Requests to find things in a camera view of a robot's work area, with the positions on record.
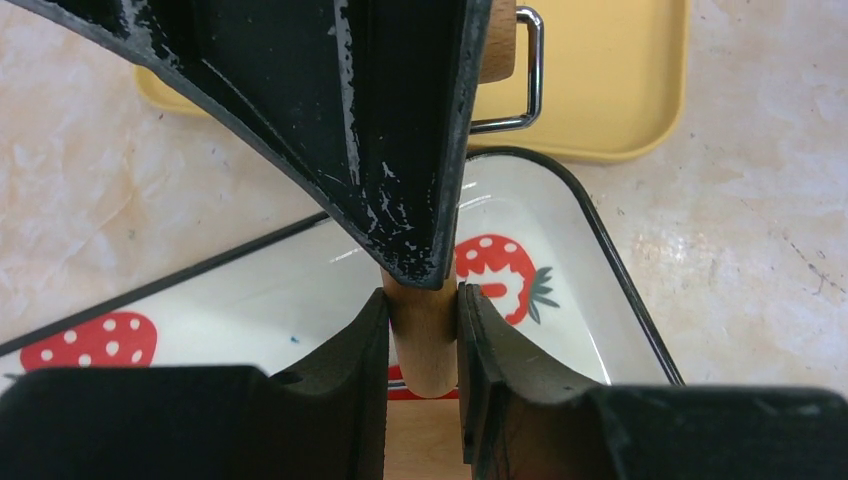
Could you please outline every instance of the halved strawberry print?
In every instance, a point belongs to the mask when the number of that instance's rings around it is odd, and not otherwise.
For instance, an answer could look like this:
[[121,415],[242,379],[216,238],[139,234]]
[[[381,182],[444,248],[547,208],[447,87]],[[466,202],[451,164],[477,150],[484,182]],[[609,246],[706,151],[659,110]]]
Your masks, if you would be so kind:
[[528,313],[541,324],[539,303],[559,308],[546,296],[552,291],[545,285],[550,272],[551,267],[536,270],[524,248],[502,235],[480,235],[456,246],[457,277],[479,283],[510,325],[518,325]]
[[135,312],[112,312],[21,349],[30,372],[45,367],[148,367],[156,327]]

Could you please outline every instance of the white dot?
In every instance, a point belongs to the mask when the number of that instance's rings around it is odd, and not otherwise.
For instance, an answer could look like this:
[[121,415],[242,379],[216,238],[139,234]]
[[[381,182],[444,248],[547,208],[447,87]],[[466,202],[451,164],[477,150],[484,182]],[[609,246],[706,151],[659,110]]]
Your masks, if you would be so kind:
[[118,353],[119,347],[120,345],[118,345],[118,342],[111,341],[106,344],[106,353],[108,353],[110,357],[114,357],[115,354]]

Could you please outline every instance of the wooden handle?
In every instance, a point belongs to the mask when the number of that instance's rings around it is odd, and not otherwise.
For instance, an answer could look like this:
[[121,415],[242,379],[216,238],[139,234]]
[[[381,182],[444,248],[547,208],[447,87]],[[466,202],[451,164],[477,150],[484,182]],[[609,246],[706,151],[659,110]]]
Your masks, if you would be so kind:
[[456,273],[441,290],[404,287],[385,270],[398,363],[409,390],[437,398],[456,387]]
[[515,0],[493,0],[480,83],[507,79],[515,70]]

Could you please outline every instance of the rectangular enamel tray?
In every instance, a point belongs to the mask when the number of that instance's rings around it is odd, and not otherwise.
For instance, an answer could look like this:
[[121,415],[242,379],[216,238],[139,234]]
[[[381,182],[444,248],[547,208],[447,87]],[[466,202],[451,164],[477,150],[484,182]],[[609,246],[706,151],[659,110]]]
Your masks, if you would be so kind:
[[[643,155],[668,137],[683,111],[688,0],[530,0],[545,21],[542,116],[531,128],[479,135],[475,145],[517,145],[561,158],[617,162]],[[518,52],[527,51],[519,29]],[[527,59],[511,78],[481,85],[474,118],[526,108]],[[136,67],[136,86],[168,111],[203,110]]]
[[[482,285],[507,322],[597,381],[681,383],[563,166],[483,151],[467,164],[461,202],[457,275]],[[251,364],[272,374],[345,327],[379,285],[376,263],[315,215],[0,345],[0,391],[50,366]],[[392,398],[408,398],[390,378]]]

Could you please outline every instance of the white plate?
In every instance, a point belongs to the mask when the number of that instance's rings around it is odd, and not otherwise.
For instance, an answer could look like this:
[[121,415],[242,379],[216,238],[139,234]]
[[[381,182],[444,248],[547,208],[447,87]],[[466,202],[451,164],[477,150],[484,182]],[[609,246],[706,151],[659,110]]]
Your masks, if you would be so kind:
[[[484,284],[565,365],[606,383],[679,382],[588,196],[558,163],[518,149],[472,157],[457,240],[460,278]],[[371,258],[318,215],[0,346],[0,388],[56,365],[274,373],[347,325],[379,285]]]

